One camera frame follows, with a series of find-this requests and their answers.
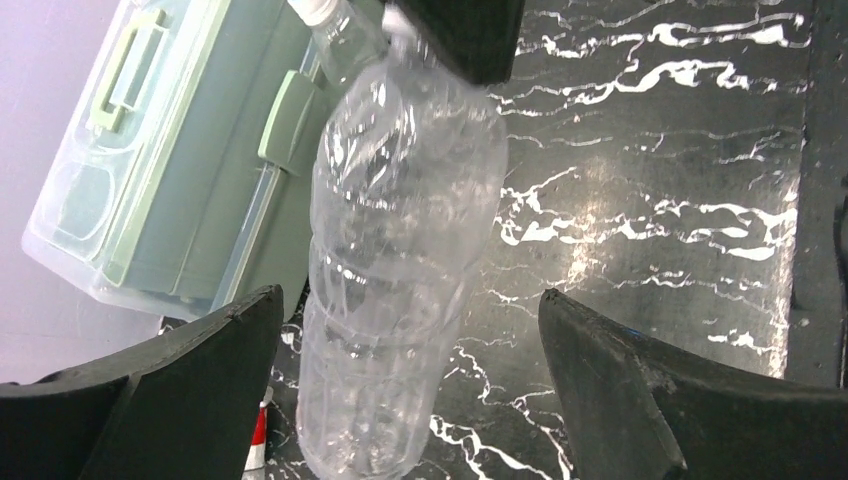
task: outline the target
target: container lid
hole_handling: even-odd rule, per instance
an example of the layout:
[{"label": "container lid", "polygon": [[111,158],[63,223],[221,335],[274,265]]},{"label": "container lid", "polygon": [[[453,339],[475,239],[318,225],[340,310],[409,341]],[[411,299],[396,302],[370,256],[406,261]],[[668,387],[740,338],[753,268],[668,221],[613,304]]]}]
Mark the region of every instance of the container lid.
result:
[{"label": "container lid", "polygon": [[108,247],[103,273],[116,285],[229,3],[124,1],[59,147],[30,230],[87,262]]}]

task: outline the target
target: translucent plastic container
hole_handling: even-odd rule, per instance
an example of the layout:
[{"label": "translucent plastic container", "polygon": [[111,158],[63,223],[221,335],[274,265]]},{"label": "translucent plastic container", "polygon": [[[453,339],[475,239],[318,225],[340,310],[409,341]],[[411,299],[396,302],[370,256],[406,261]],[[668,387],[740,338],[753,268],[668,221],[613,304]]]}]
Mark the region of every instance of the translucent plastic container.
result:
[{"label": "translucent plastic container", "polygon": [[307,273],[335,99],[284,0],[123,0],[23,237],[95,299],[193,320]]}]

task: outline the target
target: marble countertop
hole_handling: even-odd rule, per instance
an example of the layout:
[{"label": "marble countertop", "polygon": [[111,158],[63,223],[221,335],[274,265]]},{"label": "marble countertop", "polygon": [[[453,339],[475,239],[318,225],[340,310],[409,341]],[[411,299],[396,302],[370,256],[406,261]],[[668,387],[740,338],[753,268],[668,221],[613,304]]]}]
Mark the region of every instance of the marble countertop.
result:
[{"label": "marble countertop", "polygon": [[[555,287],[632,328],[781,376],[809,60],[801,0],[527,0],[492,90],[510,170],[411,479],[573,478],[536,311]],[[266,478],[297,447],[286,325]]]}]

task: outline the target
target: plastic water bottle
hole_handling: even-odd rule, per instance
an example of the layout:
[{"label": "plastic water bottle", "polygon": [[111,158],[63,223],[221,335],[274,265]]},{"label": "plastic water bottle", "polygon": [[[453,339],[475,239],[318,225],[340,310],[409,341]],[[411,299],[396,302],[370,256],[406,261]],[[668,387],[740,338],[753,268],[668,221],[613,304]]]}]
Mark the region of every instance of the plastic water bottle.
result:
[{"label": "plastic water bottle", "polygon": [[344,90],[362,70],[386,53],[379,27],[348,0],[289,0],[312,29],[318,60],[327,80]]},{"label": "plastic water bottle", "polygon": [[420,460],[506,172],[485,91],[393,8],[383,25],[389,53],[348,90],[314,167],[297,431],[325,480]]}]

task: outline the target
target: bottle cap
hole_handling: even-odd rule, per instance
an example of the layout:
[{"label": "bottle cap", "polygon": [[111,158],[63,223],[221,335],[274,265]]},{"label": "bottle cap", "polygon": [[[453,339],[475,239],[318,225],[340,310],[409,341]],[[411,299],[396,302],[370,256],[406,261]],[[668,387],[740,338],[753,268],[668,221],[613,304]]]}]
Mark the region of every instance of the bottle cap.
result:
[{"label": "bottle cap", "polygon": [[308,27],[326,21],[343,0],[289,0],[295,13]]},{"label": "bottle cap", "polygon": [[417,37],[418,32],[406,15],[397,7],[397,5],[386,5],[383,13],[383,31],[407,37]]}]

